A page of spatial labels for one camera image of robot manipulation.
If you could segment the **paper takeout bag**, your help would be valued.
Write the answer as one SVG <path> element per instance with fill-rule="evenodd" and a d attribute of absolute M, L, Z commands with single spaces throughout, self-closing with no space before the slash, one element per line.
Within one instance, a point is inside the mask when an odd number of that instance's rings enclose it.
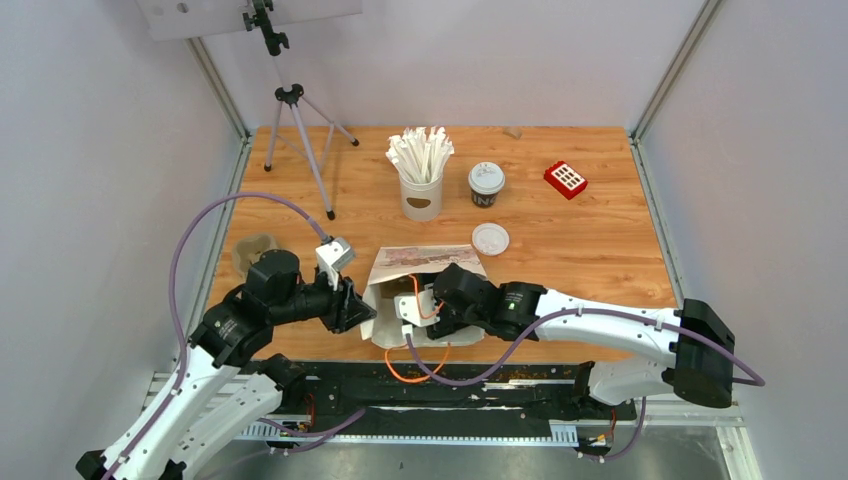
<path fill-rule="evenodd" d="M 361 337 L 384 350 L 383 360 L 390 363 L 394 349 L 404 349 L 406 340 L 400 338 L 401 323 L 396 317 L 394 298 L 404 293 L 424 293 L 433 296 L 435 277 L 451 264 L 472 272 L 485 280 L 487 274 L 477 253 L 470 245 L 382 247 L 377 253 L 363 293 L 363 299 L 377 311 L 377 317 L 360 325 Z M 484 331 L 475 326 L 460 330 L 439 340 L 413 338 L 417 349 L 473 345 L 484 338 Z"/>

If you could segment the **brown cup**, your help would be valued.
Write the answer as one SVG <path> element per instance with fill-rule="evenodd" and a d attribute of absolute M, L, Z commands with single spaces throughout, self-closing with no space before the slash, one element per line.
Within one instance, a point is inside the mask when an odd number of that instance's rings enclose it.
<path fill-rule="evenodd" d="M 471 187 L 470 192 L 471 201 L 474 206 L 479 208 L 490 208 L 496 203 L 498 195 L 501 193 L 501 189 L 477 189 Z"/>

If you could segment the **white coffee cup lid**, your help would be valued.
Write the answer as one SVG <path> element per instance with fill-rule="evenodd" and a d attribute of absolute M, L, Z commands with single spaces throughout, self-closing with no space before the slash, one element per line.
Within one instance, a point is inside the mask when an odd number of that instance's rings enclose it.
<path fill-rule="evenodd" d="M 468 184 L 476 193 L 492 195 L 505 186 L 506 178 L 501 167 L 493 162 L 480 162 L 468 174 Z"/>

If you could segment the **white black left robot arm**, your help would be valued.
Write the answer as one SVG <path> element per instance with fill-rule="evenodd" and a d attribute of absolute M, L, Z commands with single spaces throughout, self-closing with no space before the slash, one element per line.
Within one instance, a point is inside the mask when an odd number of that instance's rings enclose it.
<path fill-rule="evenodd" d="M 258 370 L 211 412 L 205 409 L 255 353 L 270 343 L 276 326 L 319 318 L 343 333 L 375 318 L 341 274 L 355 254 L 343 239 L 316 250 L 311 283 L 299 258 L 268 250 L 249 268 L 243 284 L 210 308 L 188 342 L 186 363 L 140 418 L 105 450 L 85 453 L 76 470 L 85 479 L 192 479 L 246 427 L 275 409 L 298 411 L 306 400 L 305 372 L 281 354 Z"/>

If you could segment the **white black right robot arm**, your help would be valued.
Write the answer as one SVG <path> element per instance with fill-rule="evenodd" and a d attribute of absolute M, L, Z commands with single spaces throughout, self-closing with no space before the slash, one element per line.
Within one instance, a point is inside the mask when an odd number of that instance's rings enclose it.
<path fill-rule="evenodd" d="M 706 302 L 687 298 L 679 309 L 636 308 L 580 299 L 526 282 L 499 286 L 449 265 L 432 284 L 439 320 L 479 327 L 509 342 L 575 341 L 631 353 L 619 362 L 581 366 L 571 403 L 584 417 L 635 397 L 673 393 L 716 409 L 732 403 L 736 339 Z"/>

